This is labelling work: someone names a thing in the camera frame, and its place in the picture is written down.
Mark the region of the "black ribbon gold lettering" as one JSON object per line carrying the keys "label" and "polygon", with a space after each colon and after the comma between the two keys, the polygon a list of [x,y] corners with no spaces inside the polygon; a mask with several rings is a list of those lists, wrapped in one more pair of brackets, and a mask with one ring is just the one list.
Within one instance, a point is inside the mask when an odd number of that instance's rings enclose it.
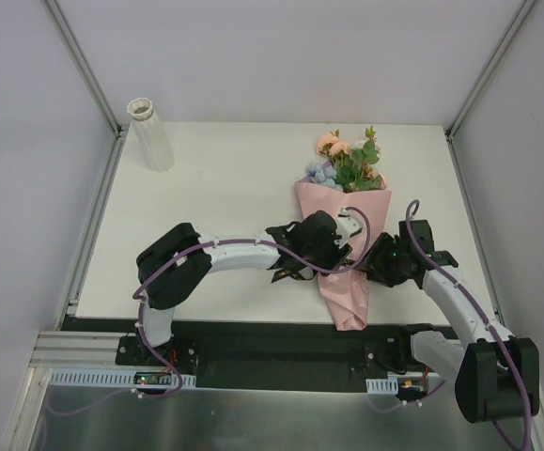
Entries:
{"label": "black ribbon gold lettering", "polygon": [[337,275],[345,273],[352,270],[359,270],[361,264],[357,263],[352,259],[344,259],[337,269],[330,270],[328,272],[319,272],[308,266],[303,267],[302,269],[296,271],[292,269],[277,269],[273,272],[271,283],[280,282],[285,279],[292,279],[295,281],[311,281],[314,280],[318,275],[328,276],[328,275]]}

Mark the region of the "pink flower bouquet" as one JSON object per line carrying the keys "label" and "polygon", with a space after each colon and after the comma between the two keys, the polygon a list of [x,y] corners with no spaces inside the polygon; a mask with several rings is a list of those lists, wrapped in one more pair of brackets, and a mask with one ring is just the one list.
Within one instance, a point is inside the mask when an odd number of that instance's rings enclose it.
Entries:
{"label": "pink flower bouquet", "polygon": [[[352,265],[384,231],[392,193],[377,165],[381,149],[372,125],[364,137],[348,142],[340,130],[322,135],[315,145],[324,163],[311,163],[295,184],[303,216],[318,210],[335,219],[354,219],[362,231],[348,240],[351,248],[342,269]],[[363,272],[354,269],[318,277],[319,293],[334,326],[341,332],[361,331],[367,325],[369,288]]]}

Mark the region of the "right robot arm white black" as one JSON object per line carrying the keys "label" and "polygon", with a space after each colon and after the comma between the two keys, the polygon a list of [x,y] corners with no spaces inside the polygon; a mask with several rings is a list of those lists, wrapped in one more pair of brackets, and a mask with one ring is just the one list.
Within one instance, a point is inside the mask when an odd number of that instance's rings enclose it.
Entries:
{"label": "right robot arm white black", "polygon": [[434,247],[428,221],[402,221],[392,236],[381,233],[362,261],[368,280],[393,288],[413,281],[440,308],[458,343],[430,324],[400,327],[376,352],[394,373],[420,365],[434,370],[455,391],[470,423],[537,415],[539,353],[530,338],[515,336],[492,319],[467,288],[457,261]]}

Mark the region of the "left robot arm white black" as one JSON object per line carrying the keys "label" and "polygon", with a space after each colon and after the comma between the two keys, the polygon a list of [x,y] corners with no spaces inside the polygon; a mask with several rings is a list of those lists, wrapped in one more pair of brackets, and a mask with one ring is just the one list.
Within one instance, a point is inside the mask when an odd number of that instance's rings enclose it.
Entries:
{"label": "left robot arm white black", "polygon": [[274,282],[310,280],[339,270],[352,251],[349,240],[362,230],[346,209],[335,217],[317,210],[300,222],[244,237],[202,235],[190,223],[176,225],[136,259],[140,286],[135,299],[141,304],[137,354],[148,365],[167,359],[175,307],[206,275],[258,269],[273,272]]}

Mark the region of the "white ribbed vase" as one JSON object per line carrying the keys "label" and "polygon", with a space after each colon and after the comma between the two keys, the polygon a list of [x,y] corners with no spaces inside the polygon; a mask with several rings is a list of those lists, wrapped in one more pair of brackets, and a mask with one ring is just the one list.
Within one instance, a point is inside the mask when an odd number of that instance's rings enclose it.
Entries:
{"label": "white ribbed vase", "polygon": [[127,112],[149,167],[160,173],[168,171],[175,162],[174,152],[154,103],[137,98],[129,102]]}

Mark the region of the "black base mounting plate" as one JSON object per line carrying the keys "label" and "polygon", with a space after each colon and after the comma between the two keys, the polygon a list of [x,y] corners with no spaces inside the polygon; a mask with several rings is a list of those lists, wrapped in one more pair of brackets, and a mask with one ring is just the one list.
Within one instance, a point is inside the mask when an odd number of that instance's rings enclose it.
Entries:
{"label": "black base mounting plate", "polygon": [[368,380],[421,376],[406,348],[409,326],[340,332],[329,324],[179,320],[153,356],[137,334],[122,336],[117,365],[171,363],[200,388],[362,393]]}

